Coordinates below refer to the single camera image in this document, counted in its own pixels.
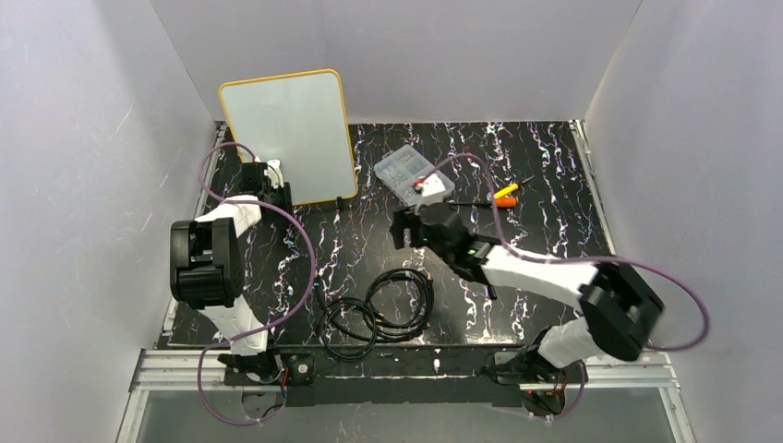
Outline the black white marker pen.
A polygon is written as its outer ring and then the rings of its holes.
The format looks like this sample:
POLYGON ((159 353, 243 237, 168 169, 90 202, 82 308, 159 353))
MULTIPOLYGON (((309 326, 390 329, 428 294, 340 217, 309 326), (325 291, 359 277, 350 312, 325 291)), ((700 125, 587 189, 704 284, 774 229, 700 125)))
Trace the black white marker pen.
POLYGON ((495 290, 494 286, 492 284, 488 284, 486 286, 486 288, 487 288, 487 297, 488 297, 488 299, 489 300, 497 300, 498 296, 497 296, 497 293, 496 293, 496 290, 495 290))

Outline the yellow framed whiteboard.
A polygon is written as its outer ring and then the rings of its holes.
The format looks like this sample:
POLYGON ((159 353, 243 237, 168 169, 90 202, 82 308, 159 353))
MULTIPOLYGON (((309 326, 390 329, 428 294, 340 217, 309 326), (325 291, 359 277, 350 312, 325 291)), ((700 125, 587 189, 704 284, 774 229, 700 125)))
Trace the yellow framed whiteboard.
POLYGON ((251 158, 278 160, 295 205, 358 193, 342 79, 324 68, 226 82, 219 98, 251 158))

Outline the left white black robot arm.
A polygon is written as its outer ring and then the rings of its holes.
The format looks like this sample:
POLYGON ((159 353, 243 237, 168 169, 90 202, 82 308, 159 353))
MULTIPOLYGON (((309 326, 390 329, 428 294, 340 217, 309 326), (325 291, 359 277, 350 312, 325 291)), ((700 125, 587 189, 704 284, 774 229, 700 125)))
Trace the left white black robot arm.
POLYGON ((218 339, 229 347, 218 361, 255 382, 271 384, 283 373, 267 331, 237 339, 261 322, 244 296, 245 253, 240 237, 262 219, 259 202, 292 209, 290 184, 275 159, 244 162, 239 193, 192 220, 176 221, 170 231, 170 288, 173 298, 208 318, 218 339))

